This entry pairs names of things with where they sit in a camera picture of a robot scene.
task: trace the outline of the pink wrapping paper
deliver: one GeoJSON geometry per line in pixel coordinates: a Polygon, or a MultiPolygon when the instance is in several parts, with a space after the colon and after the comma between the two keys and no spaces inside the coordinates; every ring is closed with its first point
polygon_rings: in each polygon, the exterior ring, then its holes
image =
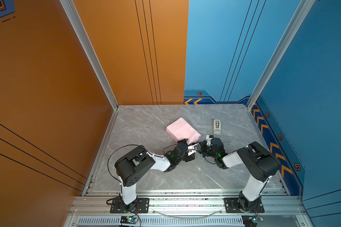
{"type": "Polygon", "coordinates": [[[183,117],[170,124],[167,127],[166,132],[176,142],[182,139],[188,139],[188,145],[196,143],[201,138],[201,134],[198,133],[194,128],[192,128],[192,126],[188,124],[188,122],[186,122],[183,117]]]}

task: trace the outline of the orange wall panel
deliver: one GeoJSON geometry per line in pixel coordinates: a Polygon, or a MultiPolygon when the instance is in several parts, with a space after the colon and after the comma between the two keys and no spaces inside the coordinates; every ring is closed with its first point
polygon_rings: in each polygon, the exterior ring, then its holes
{"type": "Polygon", "coordinates": [[[113,110],[61,3],[14,5],[0,23],[0,226],[62,226],[113,110]]]}
{"type": "Polygon", "coordinates": [[[135,1],[103,0],[96,7],[88,1],[73,2],[118,104],[157,104],[150,91],[135,1]]]}
{"type": "Polygon", "coordinates": [[[188,0],[74,3],[119,105],[183,103],[188,0]]]}
{"type": "Polygon", "coordinates": [[[0,155],[0,226],[62,227],[78,194],[0,155]]]}
{"type": "Polygon", "coordinates": [[[189,1],[149,2],[162,104],[183,104],[189,1]]]}

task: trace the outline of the marble table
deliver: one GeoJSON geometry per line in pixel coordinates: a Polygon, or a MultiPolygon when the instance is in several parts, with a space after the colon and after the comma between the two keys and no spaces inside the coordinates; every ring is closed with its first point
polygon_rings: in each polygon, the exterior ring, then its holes
{"type": "MultiPolygon", "coordinates": [[[[212,134],[214,119],[221,120],[221,135],[216,136],[224,143],[227,153],[247,144],[260,143],[254,125],[243,104],[210,105],[126,105],[119,106],[118,116],[113,127],[109,143],[101,158],[95,174],[93,191],[120,191],[120,186],[107,171],[108,157],[114,150],[127,144],[144,145],[147,150],[163,154],[163,149],[176,144],[166,133],[166,127],[183,117],[205,140],[212,134]]],[[[116,176],[115,161],[135,146],[117,151],[109,162],[111,173],[116,176]]],[[[249,171],[243,165],[226,170],[208,163],[202,155],[196,153],[195,160],[181,162],[168,173],[149,170],[137,183],[137,190],[176,190],[176,189],[235,189],[243,188],[249,178],[249,171]]],[[[276,174],[266,188],[282,188],[276,174]]]]}

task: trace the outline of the black stripe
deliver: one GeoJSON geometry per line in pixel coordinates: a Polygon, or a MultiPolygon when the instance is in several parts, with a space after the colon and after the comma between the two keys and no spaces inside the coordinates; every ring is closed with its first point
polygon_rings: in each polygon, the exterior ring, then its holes
{"type": "Polygon", "coordinates": [[[147,63],[146,63],[145,49],[144,49],[144,43],[143,43],[143,36],[141,35],[140,20],[139,20],[138,8],[137,8],[137,6],[136,6],[136,0],[134,0],[134,2],[135,2],[136,14],[137,14],[137,16],[138,16],[139,30],[140,30],[140,37],[141,37],[141,43],[143,44],[143,51],[144,51],[144,58],[145,58],[146,72],[148,73],[148,80],[149,80],[150,95],[152,96],[152,102],[153,102],[153,105],[154,105],[153,94],[152,94],[152,87],[151,87],[151,85],[150,85],[150,78],[149,78],[149,72],[148,72],[148,65],[147,65],[147,63]]]}
{"type": "Polygon", "coordinates": [[[153,82],[154,82],[154,91],[155,91],[155,99],[157,100],[157,104],[158,104],[157,89],[155,89],[155,79],[154,79],[154,70],[153,70],[152,54],[150,53],[150,44],[149,44],[148,27],[147,27],[147,25],[146,25],[146,18],[145,18],[144,1],[143,1],[143,0],[141,0],[141,2],[143,3],[144,20],[145,20],[145,29],[146,29],[146,37],[148,38],[148,47],[149,47],[150,65],[152,66],[153,82]]]}
{"type": "Polygon", "coordinates": [[[309,198],[309,199],[314,199],[314,198],[317,198],[317,197],[320,197],[320,196],[323,196],[323,195],[328,195],[328,194],[331,194],[331,193],[335,193],[335,192],[337,192],[337,191],[341,191],[341,189],[338,189],[338,190],[336,190],[336,191],[332,191],[332,192],[329,192],[329,193],[325,193],[325,194],[322,194],[322,195],[318,195],[318,196],[315,196],[315,197],[312,197],[312,198],[309,198]]]}
{"type": "Polygon", "coordinates": [[[320,216],[314,216],[314,217],[310,217],[310,218],[317,218],[317,217],[323,217],[323,216],[329,216],[329,215],[335,215],[335,214],[341,214],[341,212],[334,213],[334,214],[325,214],[325,215],[320,215],[320,216]]]}
{"type": "Polygon", "coordinates": [[[8,16],[8,15],[10,15],[10,14],[13,14],[13,13],[15,13],[15,11],[14,11],[14,12],[12,12],[12,13],[9,13],[9,14],[7,14],[7,15],[0,16],[0,18],[2,18],[2,17],[5,17],[5,16],[8,16]]]}
{"type": "Polygon", "coordinates": [[[263,12],[263,9],[264,9],[264,6],[265,6],[265,3],[266,3],[266,2],[267,2],[267,0],[265,0],[265,2],[264,2],[264,5],[263,5],[263,8],[261,9],[261,12],[260,12],[260,15],[259,15],[258,21],[256,21],[256,25],[255,25],[255,28],[254,28],[253,34],[251,35],[251,38],[250,38],[250,41],[249,41],[249,44],[248,44],[248,48],[246,48],[246,52],[245,52],[244,58],[242,59],[242,62],[241,62],[241,65],[240,65],[239,71],[237,72],[237,75],[236,75],[236,78],[235,78],[235,81],[234,81],[234,85],[232,85],[232,89],[231,89],[231,92],[230,92],[230,94],[229,94],[229,98],[227,99],[227,101],[229,101],[229,99],[230,99],[230,96],[231,96],[231,93],[232,93],[232,90],[234,89],[234,86],[235,86],[235,83],[236,83],[236,80],[237,80],[237,76],[239,75],[239,73],[240,73],[240,69],[241,69],[241,66],[242,66],[242,64],[244,63],[244,59],[245,59],[246,53],[248,52],[248,49],[249,49],[249,46],[250,46],[250,43],[251,43],[251,39],[252,39],[252,38],[253,38],[253,36],[254,36],[254,32],[255,32],[256,26],[258,25],[258,22],[259,22],[259,19],[260,19],[261,13],[263,12]]]}
{"type": "MultiPolygon", "coordinates": [[[[16,149],[18,149],[19,151],[21,151],[21,152],[24,152],[25,154],[27,154],[27,155],[29,155],[30,157],[32,157],[32,158],[35,158],[36,160],[38,160],[38,161],[40,161],[41,163],[44,163],[44,164],[46,164],[47,166],[49,166],[49,167],[51,167],[52,169],[55,169],[55,170],[57,170],[56,168],[54,168],[53,166],[50,166],[49,164],[47,164],[47,163],[45,163],[44,161],[41,161],[41,160],[39,160],[38,158],[36,158],[36,157],[34,157],[34,156],[32,156],[32,155],[30,155],[30,154],[28,154],[27,152],[25,152],[25,151],[23,151],[22,149],[20,149],[20,148],[17,148],[17,147],[15,147],[14,145],[12,145],[11,143],[9,143],[9,142],[7,142],[7,141],[5,141],[5,140],[3,140],[3,139],[1,139],[0,138],[0,140],[1,141],[3,141],[3,142],[5,142],[5,143],[7,143],[7,144],[9,144],[10,146],[12,146],[13,148],[16,148],[16,149]]],[[[68,176],[67,174],[65,174],[64,172],[61,172],[61,171],[59,171],[59,170],[57,170],[58,172],[60,172],[60,173],[62,173],[62,174],[64,174],[64,175],[66,175],[66,176],[68,176]]]]}
{"type": "Polygon", "coordinates": [[[235,73],[235,70],[236,70],[236,67],[237,67],[237,63],[239,62],[239,59],[240,59],[240,56],[241,56],[241,52],[242,52],[242,49],[244,48],[244,44],[245,44],[245,42],[246,42],[246,38],[248,37],[248,33],[249,33],[249,30],[250,30],[251,24],[252,24],[252,22],[253,22],[253,19],[254,19],[254,16],[255,16],[255,12],[256,12],[256,9],[258,8],[259,2],[260,2],[260,0],[258,0],[258,3],[256,4],[256,7],[255,7],[255,11],[254,11],[253,17],[251,18],[251,21],[250,21],[250,25],[249,25],[248,31],[246,32],[245,40],[244,40],[244,43],[242,44],[242,47],[241,47],[241,51],[240,51],[239,57],[237,58],[237,62],[236,62],[235,68],[234,68],[234,72],[232,73],[232,77],[231,77],[231,80],[230,80],[230,84],[229,84],[229,86],[227,87],[227,91],[226,91],[226,94],[225,94],[224,101],[226,100],[227,92],[229,91],[229,88],[230,88],[230,85],[231,85],[231,82],[232,82],[232,78],[234,77],[234,73],[235,73]]]}
{"type": "Polygon", "coordinates": [[[27,165],[24,165],[23,163],[20,163],[20,162],[14,160],[14,159],[12,159],[12,158],[9,158],[8,156],[5,156],[5,155],[3,155],[3,154],[0,154],[0,155],[3,156],[3,157],[6,157],[6,158],[8,158],[8,159],[10,159],[11,161],[14,161],[14,162],[20,164],[20,165],[22,165],[22,166],[25,166],[25,167],[27,167],[27,168],[29,168],[29,169],[31,169],[31,170],[34,170],[34,171],[36,171],[37,173],[43,174],[43,175],[45,175],[45,176],[47,176],[47,177],[49,177],[49,178],[51,178],[51,179],[53,179],[53,180],[55,180],[55,181],[58,181],[59,183],[65,184],[65,185],[67,185],[68,187],[71,187],[71,188],[73,188],[73,189],[76,189],[77,191],[82,192],[81,190],[78,190],[77,188],[74,188],[74,187],[72,187],[71,185],[68,185],[68,184],[66,184],[66,183],[63,183],[62,181],[59,181],[59,180],[57,180],[57,179],[54,179],[53,177],[48,176],[48,175],[46,175],[46,174],[44,174],[44,173],[42,173],[42,172],[39,172],[38,170],[35,170],[35,169],[33,169],[33,168],[31,168],[31,167],[29,167],[29,166],[27,166],[27,165]]]}
{"type": "Polygon", "coordinates": [[[341,201],[340,202],[329,203],[329,204],[325,204],[325,205],[321,205],[321,206],[317,206],[317,207],[324,207],[324,206],[328,206],[328,205],[332,205],[332,204],[336,204],[336,203],[341,203],[341,201]]]}
{"type": "Polygon", "coordinates": [[[13,133],[14,135],[18,136],[19,138],[21,138],[22,140],[24,140],[25,142],[29,143],[30,145],[32,145],[33,147],[35,147],[36,149],[40,150],[41,152],[45,153],[46,155],[48,155],[49,157],[53,158],[54,160],[56,160],[57,162],[61,163],[62,165],[64,165],[65,167],[69,168],[70,170],[72,170],[73,172],[77,173],[78,175],[80,175],[81,177],[85,178],[84,176],[82,176],[81,174],[79,174],[78,172],[74,171],[73,169],[71,169],[70,167],[66,166],[64,163],[60,162],[59,160],[57,160],[56,158],[54,158],[53,156],[51,156],[50,154],[44,152],[42,149],[38,148],[37,146],[35,146],[34,144],[30,143],[29,141],[27,141],[26,139],[24,139],[23,137],[21,137],[20,135],[16,134],[15,132],[13,132],[12,130],[8,129],[7,127],[5,127],[4,125],[0,124],[0,126],[4,127],[5,129],[7,129],[8,131],[10,131],[11,133],[13,133]]]}
{"type": "Polygon", "coordinates": [[[159,72],[158,72],[158,61],[157,61],[157,52],[155,51],[155,39],[154,39],[154,28],[153,28],[153,17],[152,17],[152,8],[150,6],[149,0],[149,8],[150,8],[150,19],[152,21],[152,31],[153,31],[153,41],[154,41],[154,53],[155,53],[155,64],[157,66],[157,77],[158,77],[158,86],[159,86],[159,97],[160,97],[160,104],[162,104],[162,96],[160,95],[160,83],[159,83],[159,72]]]}
{"type": "Polygon", "coordinates": [[[236,48],[235,48],[234,56],[232,57],[232,61],[231,61],[230,68],[229,68],[229,72],[227,73],[227,77],[226,77],[226,80],[225,80],[224,88],[222,89],[222,93],[221,93],[221,97],[220,97],[220,102],[221,102],[222,94],[224,93],[224,89],[225,89],[225,86],[226,86],[227,78],[229,77],[229,73],[230,73],[230,69],[231,69],[231,66],[232,66],[232,62],[234,61],[234,57],[235,57],[235,54],[236,54],[237,46],[239,45],[241,34],[242,34],[243,29],[244,29],[246,18],[248,17],[248,14],[249,14],[251,2],[253,2],[253,0],[250,1],[249,9],[248,9],[248,12],[246,13],[244,24],[242,25],[242,29],[241,29],[241,32],[240,32],[239,40],[237,41],[237,45],[236,45],[236,48]]]}

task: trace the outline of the orange chevron arrow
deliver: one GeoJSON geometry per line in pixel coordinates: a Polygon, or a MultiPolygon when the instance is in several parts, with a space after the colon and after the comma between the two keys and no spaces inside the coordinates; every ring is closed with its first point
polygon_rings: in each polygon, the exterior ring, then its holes
{"type": "Polygon", "coordinates": [[[258,126],[259,126],[259,120],[264,120],[264,118],[263,118],[263,117],[257,117],[256,119],[258,119],[258,120],[257,120],[257,124],[258,124],[258,126]]]}
{"type": "Polygon", "coordinates": [[[283,160],[285,161],[285,157],[281,156],[281,155],[278,154],[278,153],[275,153],[275,157],[276,157],[276,158],[281,158],[281,159],[283,159],[283,160]]]}
{"type": "Polygon", "coordinates": [[[278,146],[277,144],[275,144],[275,143],[270,143],[270,153],[273,153],[273,147],[279,149],[279,146],[278,146]]]}
{"type": "Polygon", "coordinates": [[[193,99],[193,98],[188,99],[184,104],[189,105],[188,102],[191,101],[192,99],[193,99]]]}
{"type": "Polygon", "coordinates": [[[199,102],[199,101],[201,101],[201,100],[202,100],[202,98],[200,98],[199,100],[197,100],[196,102],[194,102],[194,104],[198,105],[197,102],[199,102]]]}
{"type": "Polygon", "coordinates": [[[262,134],[263,134],[263,128],[267,128],[267,129],[268,129],[269,127],[268,127],[268,125],[263,125],[263,124],[261,124],[261,129],[260,129],[260,131],[261,131],[262,134]]]}
{"type": "Polygon", "coordinates": [[[260,110],[258,110],[258,109],[254,110],[254,118],[255,118],[255,112],[260,112],[260,110]]]}
{"type": "Polygon", "coordinates": [[[282,165],[282,177],[283,177],[283,178],[284,178],[284,170],[286,170],[286,171],[290,172],[291,174],[293,174],[292,171],[291,171],[290,169],[288,169],[287,167],[285,167],[285,166],[282,165]]]}

